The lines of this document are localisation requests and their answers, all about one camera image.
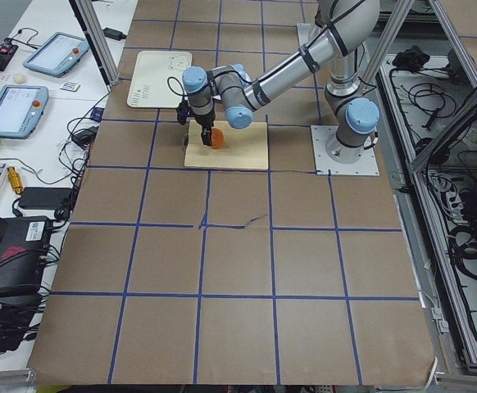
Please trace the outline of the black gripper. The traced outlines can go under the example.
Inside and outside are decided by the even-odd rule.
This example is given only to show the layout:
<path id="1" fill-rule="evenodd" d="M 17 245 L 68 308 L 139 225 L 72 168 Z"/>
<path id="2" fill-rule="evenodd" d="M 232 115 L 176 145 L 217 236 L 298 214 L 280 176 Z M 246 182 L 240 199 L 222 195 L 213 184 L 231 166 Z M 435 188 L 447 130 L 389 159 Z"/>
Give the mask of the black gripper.
<path id="1" fill-rule="evenodd" d="M 202 144 L 211 146 L 212 127 L 216 118 L 212 96 L 189 96 L 189 105 L 195 120 L 202 126 Z"/>

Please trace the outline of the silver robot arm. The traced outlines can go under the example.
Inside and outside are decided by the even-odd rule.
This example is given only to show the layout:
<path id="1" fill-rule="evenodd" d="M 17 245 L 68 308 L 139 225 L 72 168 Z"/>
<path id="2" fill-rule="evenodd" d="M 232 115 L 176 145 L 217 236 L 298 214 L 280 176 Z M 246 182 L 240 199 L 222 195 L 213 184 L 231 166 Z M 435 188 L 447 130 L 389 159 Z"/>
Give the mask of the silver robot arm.
<path id="1" fill-rule="evenodd" d="M 246 72 L 240 64 L 213 70 L 190 66 L 182 74 L 184 93 L 176 108 L 177 122 L 185 125 L 193 117 L 202 127 L 202 143 L 211 146 L 216 119 L 214 97 L 218 96 L 228 124 L 234 129 L 247 128 L 255 111 L 322 66 L 355 52 L 375 27 L 379 9 L 378 1 L 319 1 L 319 32 L 293 55 L 252 81 L 245 79 Z"/>

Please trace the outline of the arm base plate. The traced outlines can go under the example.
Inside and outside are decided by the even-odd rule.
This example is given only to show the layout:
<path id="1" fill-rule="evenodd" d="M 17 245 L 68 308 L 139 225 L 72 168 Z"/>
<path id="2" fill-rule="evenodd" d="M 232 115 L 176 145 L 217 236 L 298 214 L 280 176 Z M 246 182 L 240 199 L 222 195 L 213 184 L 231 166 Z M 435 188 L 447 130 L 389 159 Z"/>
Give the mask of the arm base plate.
<path id="1" fill-rule="evenodd" d="M 337 126 L 311 126 L 316 173 L 338 176 L 379 176 L 379 168 L 370 138 L 361 147 L 345 147 L 337 140 Z"/>
<path id="2" fill-rule="evenodd" d="M 311 57 L 316 62 L 334 57 L 335 48 L 329 28 L 298 24 L 298 53 L 301 57 Z"/>

